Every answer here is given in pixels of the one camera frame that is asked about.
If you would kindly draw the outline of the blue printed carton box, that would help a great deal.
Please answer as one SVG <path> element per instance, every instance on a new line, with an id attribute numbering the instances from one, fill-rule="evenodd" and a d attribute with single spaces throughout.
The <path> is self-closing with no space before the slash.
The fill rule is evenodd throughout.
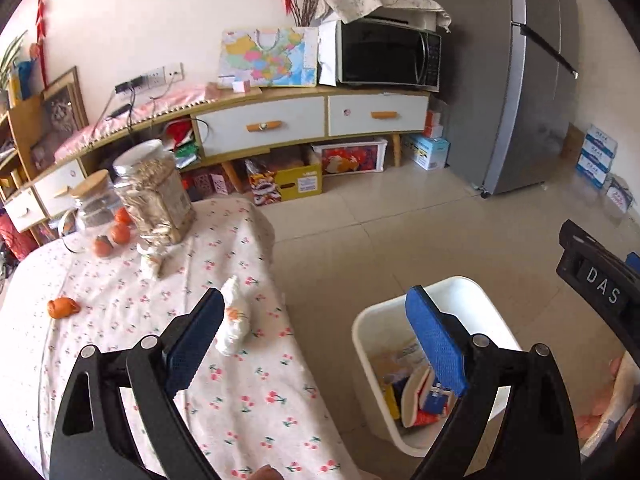
<path id="1" fill-rule="evenodd" d="M 456 401 L 454 392 L 444 387 L 435 371 L 429 368 L 419 394 L 420 410 L 430 415 L 446 416 Z"/>

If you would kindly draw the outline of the framed cat picture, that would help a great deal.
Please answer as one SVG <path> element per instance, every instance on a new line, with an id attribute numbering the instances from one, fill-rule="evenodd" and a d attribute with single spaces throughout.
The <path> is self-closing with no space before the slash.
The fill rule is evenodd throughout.
<path id="1" fill-rule="evenodd" d="M 41 108 L 42 136 L 30 151 L 38 172 L 54 163 L 56 150 L 76 131 L 88 126 L 76 66 L 43 90 Z"/>

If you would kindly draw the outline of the stacked blue white cartons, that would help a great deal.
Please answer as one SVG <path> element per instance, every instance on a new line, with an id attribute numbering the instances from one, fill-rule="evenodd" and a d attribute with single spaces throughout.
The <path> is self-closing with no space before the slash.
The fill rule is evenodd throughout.
<path id="1" fill-rule="evenodd" d="M 617 153 L 617 141 L 595 125 L 591 125 L 580 148 L 576 170 L 595 188 L 604 187 Z"/>

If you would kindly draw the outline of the cherry print tablecloth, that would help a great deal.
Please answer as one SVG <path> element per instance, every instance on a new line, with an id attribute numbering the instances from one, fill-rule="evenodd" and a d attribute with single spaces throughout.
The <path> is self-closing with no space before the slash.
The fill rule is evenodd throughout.
<path id="1" fill-rule="evenodd" d="M 1 308 L 1 421 L 51 479 L 356 479 L 248 200 L 203 200 L 160 273 L 61 242 Z"/>

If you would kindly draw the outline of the red hanging decoration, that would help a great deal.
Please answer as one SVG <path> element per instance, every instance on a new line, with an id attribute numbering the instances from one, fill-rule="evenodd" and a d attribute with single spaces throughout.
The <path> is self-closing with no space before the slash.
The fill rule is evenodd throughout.
<path id="1" fill-rule="evenodd" d="M 46 54 L 44 53 L 44 40 L 47 37 L 47 0 L 37 0 L 37 14 L 36 14 L 36 45 L 37 45 L 37 60 L 40 66 L 40 75 L 42 78 L 43 87 L 48 86 L 48 74 Z"/>

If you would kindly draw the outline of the pink cloth runner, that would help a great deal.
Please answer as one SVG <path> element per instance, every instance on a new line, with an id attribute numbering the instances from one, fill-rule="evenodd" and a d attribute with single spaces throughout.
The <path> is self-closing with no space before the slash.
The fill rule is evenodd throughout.
<path id="1" fill-rule="evenodd" d="M 126 130 L 129 126 L 154 122 L 157 124 L 165 116 L 171 114 L 189 114 L 191 110 L 199 106 L 216 102 L 224 102 L 234 99 L 243 99 L 244 96 L 258 96 L 261 88 L 250 88 L 249 92 L 234 92 L 232 89 L 221 89 L 216 84 L 197 84 L 191 87 L 180 87 L 166 96 L 160 96 L 143 104 L 134 104 L 132 112 L 125 112 L 115 118 L 103 118 L 95 125 L 73 133 L 54 152 L 54 162 L 58 164 L 62 160 L 74 156 L 78 152 L 90 148 L 93 144 L 105 140 L 119 131 Z"/>

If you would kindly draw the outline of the red picture storage box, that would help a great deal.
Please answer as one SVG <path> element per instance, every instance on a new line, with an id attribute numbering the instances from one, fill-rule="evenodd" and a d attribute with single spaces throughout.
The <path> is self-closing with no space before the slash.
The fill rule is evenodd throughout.
<path id="1" fill-rule="evenodd" d="M 384 170 L 386 148 L 387 140 L 384 138 L 311 145 L 325 176 L 381 172 Z"/>

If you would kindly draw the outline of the plastic jar of biscuit sticks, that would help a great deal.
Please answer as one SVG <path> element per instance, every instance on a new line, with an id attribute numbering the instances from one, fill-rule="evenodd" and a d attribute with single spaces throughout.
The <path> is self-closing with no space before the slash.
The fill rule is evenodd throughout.
<path id="1" fill-rule="evenodd" d="M 195 211 L 183 188 L 176 158 L 160 139 L 147 140 L 113 162 L 115 192 L 150 245 L 179 244 L 190 230 Z"/>

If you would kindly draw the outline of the black microwave oven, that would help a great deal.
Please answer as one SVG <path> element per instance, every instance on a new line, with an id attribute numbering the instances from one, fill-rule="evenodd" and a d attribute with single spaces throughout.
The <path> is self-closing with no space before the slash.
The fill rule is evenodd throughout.
<path id="1" fill-rule="evenodd" d="M 382 18 L 318 27 L 318 83 L 324 86 L 407 87 L 437 92 L 442 37 Z"/>

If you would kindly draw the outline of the tissue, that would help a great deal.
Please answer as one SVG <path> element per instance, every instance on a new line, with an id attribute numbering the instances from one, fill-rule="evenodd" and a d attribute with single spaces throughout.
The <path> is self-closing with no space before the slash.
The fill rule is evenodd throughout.
<path id="1" fill-rule="evenodd" d="M 250 304 L 246 300 L 237 275 L 228 278 L 221 287 L 224 300 L 224 318 L 215 336 L 215 348 L 223 356 L 233 356 L 242 349 L 250 332 Z"/>
<path id="2" fill-rule="evenodd" d="M 145 280 L 160 280 L 168 256 L 168 249 L 160 245 L 137 244 L 140 255 L 140 278 Z"/>

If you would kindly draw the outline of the small pink white box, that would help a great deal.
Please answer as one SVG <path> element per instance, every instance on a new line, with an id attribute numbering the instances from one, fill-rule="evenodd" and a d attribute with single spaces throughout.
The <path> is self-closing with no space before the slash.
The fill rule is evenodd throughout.
<path id="1" fill-rule="evenodd" d="M 252 84 L 249 80 L 235 80 L 232 82 L 232 90 L 234 93 L 248 93 L 252 90 Z"/>

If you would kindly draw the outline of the orange peel piece left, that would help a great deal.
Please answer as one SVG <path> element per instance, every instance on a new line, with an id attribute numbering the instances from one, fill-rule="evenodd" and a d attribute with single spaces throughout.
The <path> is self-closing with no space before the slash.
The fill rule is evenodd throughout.
<path id="1" fill-rule="evenodd" d="M 48 315 L 54 320 L 60 318 L 68 318 L 71 315 L 80 312 L 80 305 L 68 297 L 60 297 L 48 301 L 47 305 Z"/>

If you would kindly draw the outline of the white trash bin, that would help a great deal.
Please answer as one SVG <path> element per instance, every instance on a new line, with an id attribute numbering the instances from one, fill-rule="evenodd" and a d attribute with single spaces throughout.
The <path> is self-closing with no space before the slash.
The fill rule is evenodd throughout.
<path id="1" fill-rule="evenodd" d="M 484 334 L 503 349 L 521 348 L 484 289 L 470 278 L 445 278 L 425 290 L 440 310 L 456 316 L 470 334 Z M 405 301 L 399 296 L 357 315 L 352 323 L 352 344 L 358 363 L 352 378 L 371 434 L 393 443 L 406 455 L 422 458 L 444 423 L 439 420 L 409 429 L 394 419 L 398 408 L 388 405 L 393 383 L 414 370 L 423 370 L 428 363 L 406 318 Z"/>

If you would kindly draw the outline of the wall power socket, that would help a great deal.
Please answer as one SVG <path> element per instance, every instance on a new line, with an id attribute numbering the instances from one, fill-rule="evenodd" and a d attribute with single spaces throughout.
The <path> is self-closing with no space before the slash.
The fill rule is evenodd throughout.
<path id="1" fill-rule="evenodd" d="M 151 90 L 175 84 L 176 82 L 182 81 L 183 78 L 183 64 L 180 62 L 171 63 L 156 68 L 155 70 L 149 70 L 140 76 L 123 81 L 120 84 L 116 84 L 114 91 L 116 94 L 119 94 L 131 90 Z"/>

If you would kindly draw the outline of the colourful map gift bag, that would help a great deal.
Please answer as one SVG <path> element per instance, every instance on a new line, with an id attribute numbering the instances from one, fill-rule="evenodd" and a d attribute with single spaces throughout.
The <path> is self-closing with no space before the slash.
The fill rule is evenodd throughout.
<path id="1" fill-rule="evenodd" d="M 317 27 L 225 30 L 221 36 L 218 86 L 237 81 L 252 87 L 312 88 L 318 80 Z"/>

